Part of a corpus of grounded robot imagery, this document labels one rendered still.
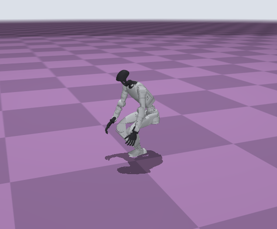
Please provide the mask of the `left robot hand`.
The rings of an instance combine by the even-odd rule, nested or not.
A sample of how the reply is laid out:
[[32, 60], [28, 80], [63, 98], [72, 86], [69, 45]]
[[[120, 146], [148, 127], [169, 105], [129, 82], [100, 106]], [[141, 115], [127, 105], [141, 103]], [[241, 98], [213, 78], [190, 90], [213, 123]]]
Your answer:
[[[135, 129], [135, 126], [134, 126], [134, 128], [133, 128], [133, 130], [132, 130], [132, 133], [130, 133], [130, 135], [128, 135], [127, 137], [125, 137], [125, 139], [129, 137], [129, 139], [128, 139], [127, 142], [125, 143], [125, 144], [127, 144], [127, 143], [129, 142], [127, 145], [129, 145], [130, 142], [131, 142], [131, 140], [132, 140], [132, 142], [131, 142], [131, 144], [130, 144], [129, 146], [131, 146], [132, 143], [133, 143], [133, 145], [134, 145], [134, 144], [135, 144], [135, 141], [136, 141], [136, 139], [137, 139], [137, 135], [136, 135], [136, 134], [138, 134], [139, 131], [136, 132], [136, 131], [134, 131], [134, 129]], [[134, 142], [133, 142], [133, 141], [134, 141]], [[133, 146], [133, 145], [132, 145], [132, 146]]]

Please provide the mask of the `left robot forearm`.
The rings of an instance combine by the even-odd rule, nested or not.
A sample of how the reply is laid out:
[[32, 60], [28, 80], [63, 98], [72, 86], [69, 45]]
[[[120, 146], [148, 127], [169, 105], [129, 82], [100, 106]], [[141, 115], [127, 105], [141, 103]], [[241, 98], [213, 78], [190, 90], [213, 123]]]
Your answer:
[[143, 107], [140, 107], [139, 114], [137, 114], [134, 131], [138, 132], [140, 130], [140, 127], [142, 126], [142, 121], [143, 121], [144, 115], [145, 115], [145, 109]]

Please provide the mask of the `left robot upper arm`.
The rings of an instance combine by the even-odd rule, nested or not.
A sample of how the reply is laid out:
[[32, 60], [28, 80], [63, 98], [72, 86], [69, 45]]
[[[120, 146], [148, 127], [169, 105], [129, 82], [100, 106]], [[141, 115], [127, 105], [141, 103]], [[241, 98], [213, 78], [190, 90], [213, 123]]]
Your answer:
[[[140, 104], [140, 107], [143, 107], [145, 109], [145, 103], [146, 103], [146, 100], [145, 100], [145, 96], [146, 96], [146, 88], [143, 87], [143, 86], [138, 86], [137, 88], [137, 94], [139, 96], [139, 104]], [[137, 108], [137, 112], [139, 113], [139, 108]]]

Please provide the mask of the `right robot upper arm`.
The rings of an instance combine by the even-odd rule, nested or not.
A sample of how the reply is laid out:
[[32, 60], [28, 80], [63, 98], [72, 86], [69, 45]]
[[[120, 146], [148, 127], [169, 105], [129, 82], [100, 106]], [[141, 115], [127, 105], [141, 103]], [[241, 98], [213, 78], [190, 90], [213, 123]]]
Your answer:
[[122, 94], [121, 94], [121, 99], [118, 102], [118, 106], [120, 107], [124, 107], [126, 105], [126, 98], [128, 96], [128, 92], [126, 90], [126, 86], [123, 85], [123, 90], [122, 90]]

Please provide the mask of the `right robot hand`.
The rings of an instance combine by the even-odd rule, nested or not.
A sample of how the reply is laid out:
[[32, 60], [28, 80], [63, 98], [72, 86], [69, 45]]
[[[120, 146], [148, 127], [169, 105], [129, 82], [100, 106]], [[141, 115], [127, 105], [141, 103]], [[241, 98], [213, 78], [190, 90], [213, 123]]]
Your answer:
[[113, 117], [112, 119], [110, 119], [110, 122], [107, 124], [107, 127], [105, 129], [105, 132], [106, 134], [108, 134], [108, 131], [107, 129], [110, 127], [110, 125], [113, 123], [114, 124], [114, 121], [116, 120], [116, 117]]

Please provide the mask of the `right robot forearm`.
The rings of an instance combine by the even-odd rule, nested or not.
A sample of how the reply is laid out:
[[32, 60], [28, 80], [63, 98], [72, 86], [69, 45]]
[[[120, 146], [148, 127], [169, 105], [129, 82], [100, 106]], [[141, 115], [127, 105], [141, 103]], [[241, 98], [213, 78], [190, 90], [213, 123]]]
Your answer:
[[[120, 112], [122, 111], [122, 108], [120, 107], [120, 106], [116, 106], [116, 109], [115, 109], [115, 111], [114, 111], [114, 114], [113, 114], [113, 117], [116, 117], [116, 120], [114, 121], [114, 122], [116, 122], [117, 121], [117, 118], [119, 117], [119, 115], [120, 115]], [[112, 117], [112, 118], [113, 118]]]

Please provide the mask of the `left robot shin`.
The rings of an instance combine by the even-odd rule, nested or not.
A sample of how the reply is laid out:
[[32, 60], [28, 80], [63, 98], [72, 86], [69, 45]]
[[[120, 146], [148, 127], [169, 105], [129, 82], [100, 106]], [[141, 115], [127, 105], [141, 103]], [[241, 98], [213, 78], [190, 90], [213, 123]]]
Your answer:
[[[132, 133], [132, 132], [131, 132]], [[140, 146], [140, 137], [139, 137], [139, 135], [138, 134], [136, 134], [137, 135], [137, 139], [136, 139], [136, 141], [135, 141], [135, 144], [134, 144], [134, 147], [136, 148], [136, 149], [138, 149], [138, 150], [142, 150], [141, 149], [141, 146]], [[127, 135], [128, 136], [128, 135]], [[129, 137], [128, 137], [129, 138]], [[132, 140], [131, 140], [131, 142], [132, 142]], [[134, 141], [133, 141], [134, 142]], [[133, 143], [132, 143], [133, 144]]]

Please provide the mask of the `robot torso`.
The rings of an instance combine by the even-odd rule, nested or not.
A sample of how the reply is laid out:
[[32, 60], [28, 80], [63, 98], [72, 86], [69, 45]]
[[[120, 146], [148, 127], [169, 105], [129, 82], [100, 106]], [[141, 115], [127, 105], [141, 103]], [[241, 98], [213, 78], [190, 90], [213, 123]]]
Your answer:
[[[131, 85], [133, 86], [133, 84]], [[143, 86], [145, 87], [142, 83], [140, 82], [137, 82], [137, 84], [134, 84], [133, 88], [129, 89], [128, 86], [126, 86], [126, 90], [127, 92], [129, 93], [129, 95], [135, 99], [137, 102], [139, 102], [139, 96], [137, 94], [137, 88], [138, 86]], [[145, 87], [146, 88], [146, 87]], [[155, 106], [153, 105], [153, 103], [155, 102], [155, 98], [153, 97], [153, 95], [148, 91], [148, 89], [146, 88], [146, 96], [145, 96], [145, 100], [146, 100], [146, 103], [145, 103], [145, 107], [147, 109], [146, 111], [146, 114], [149, 114], [149, 113], [158, 113], [158, 110], [155, 109]]]

